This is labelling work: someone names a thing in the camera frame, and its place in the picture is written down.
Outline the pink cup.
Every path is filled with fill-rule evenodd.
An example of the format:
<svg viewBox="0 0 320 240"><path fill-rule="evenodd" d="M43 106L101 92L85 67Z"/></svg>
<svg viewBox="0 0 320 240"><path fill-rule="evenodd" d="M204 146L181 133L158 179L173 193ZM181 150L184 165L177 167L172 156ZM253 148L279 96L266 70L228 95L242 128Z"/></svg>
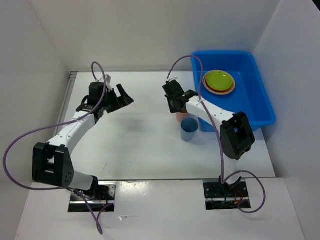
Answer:
<svg viewBox="0 0 320 240"><path fill-rule="evenodd" d="M175 114L176 120L181 123L184 119L186 119L189 116L186 112L177 112Z"/></svg>

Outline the brown woven bamboo tray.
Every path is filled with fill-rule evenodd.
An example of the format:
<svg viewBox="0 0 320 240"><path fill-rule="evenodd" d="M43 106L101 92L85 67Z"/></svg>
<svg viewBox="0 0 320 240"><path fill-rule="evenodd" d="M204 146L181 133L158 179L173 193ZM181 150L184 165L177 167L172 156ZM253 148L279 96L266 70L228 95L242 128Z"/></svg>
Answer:
<svg viewBox="0 0 320 240"><path fill-rule="evenodd" d="M222 70L212 70L212 71L207 72L207 73L204 75L204 77L203 77L203 79L202 79L202 83L203 83L203 85L204 85L204 87L205 87L205 89L206 89L207 91L209 91L210 93L212 93L212 94L214 94L214 95L224 96L224 95L230 94L231 92L233 92L233 91L235 90L235 88L236 88L236 81L235 81L235 79L234 79L229 73L227 73L226 71L223 71L223 72L229 74L229 75L232 77L232 80L233 80L233 84L232 84L231 88L229 88L229 89L226 90L226 91L216 91L216 90L213 90L212 88L210 88L210 87L207 85L206 77L207 77L207 75L208 75L210 72L213 72L213 71L222 71Z"/></svg>

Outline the green plate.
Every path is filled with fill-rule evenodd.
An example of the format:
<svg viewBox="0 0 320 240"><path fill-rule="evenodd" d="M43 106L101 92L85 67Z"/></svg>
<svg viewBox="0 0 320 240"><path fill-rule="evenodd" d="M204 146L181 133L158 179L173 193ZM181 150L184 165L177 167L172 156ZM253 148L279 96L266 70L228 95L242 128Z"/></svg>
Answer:
<svg viewBox="0 0 320 240"><path fill-rule="evenodd" d="M233 78L224 71L212 71L208 73L206 83L211 89L223 92L232 87Z"/></svg>

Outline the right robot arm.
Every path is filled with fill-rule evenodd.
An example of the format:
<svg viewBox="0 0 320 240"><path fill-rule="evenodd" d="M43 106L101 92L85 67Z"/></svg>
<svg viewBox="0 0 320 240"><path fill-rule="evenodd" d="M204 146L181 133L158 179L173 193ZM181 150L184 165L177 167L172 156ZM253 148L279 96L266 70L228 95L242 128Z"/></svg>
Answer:
<svg viewBox="0 0 320 240"><path fill-rule="evenodd" d="M172 114L188 113L209 123L217 134L221 157L219 191L229 197L241 181L238 160L252 148L255 136L243 112L230 112L205 100L193 90L184 91L172 78L162 86Z"/></svg>

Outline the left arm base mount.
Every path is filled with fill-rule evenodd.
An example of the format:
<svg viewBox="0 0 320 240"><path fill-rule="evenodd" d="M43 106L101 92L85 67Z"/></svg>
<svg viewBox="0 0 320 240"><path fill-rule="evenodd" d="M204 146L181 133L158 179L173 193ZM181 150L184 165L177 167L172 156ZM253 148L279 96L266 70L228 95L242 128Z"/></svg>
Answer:
<svg viewBox="0 0 320 240"><path fill-rule="evenodd" d="M96 192L78 190L83 195L88 205L94 213L99 211L113 212L115 210L117 183L115 181L100 181ZM89 212L84 199L78 192L72 191L70 194L68 212L69 213L84 213Z"/></svg>

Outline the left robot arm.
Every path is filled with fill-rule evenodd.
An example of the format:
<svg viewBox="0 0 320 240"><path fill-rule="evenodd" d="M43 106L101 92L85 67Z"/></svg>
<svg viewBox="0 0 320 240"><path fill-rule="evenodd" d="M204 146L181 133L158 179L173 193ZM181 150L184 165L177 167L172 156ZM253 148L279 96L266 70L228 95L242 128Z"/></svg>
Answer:
<svg viewBox="0 0 320 240"><path fill-rule="evenodd" d="M46 143L38 142L32 153L32 179L37 183L81 191L88 200L99 196L102 187L96 176L75 171L71 154L76 145L93 128L104 113L112 113L134 102L121 84L104 88L102 82L92 82L89 94L76 109L71 123Z"/></svg>

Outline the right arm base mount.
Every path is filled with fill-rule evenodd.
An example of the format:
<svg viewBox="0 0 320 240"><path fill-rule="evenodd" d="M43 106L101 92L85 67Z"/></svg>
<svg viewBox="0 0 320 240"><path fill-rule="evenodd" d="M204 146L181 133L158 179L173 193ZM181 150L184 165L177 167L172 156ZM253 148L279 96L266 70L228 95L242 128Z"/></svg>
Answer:
<svg viewBox="0 0 320 240"><path fill-rule="evenodd" d="M238 204L243 209L251 208L247 184L241 178L232 185L221 184L220 179L204 180L203 191L206 210L237 209Z"/></svg>

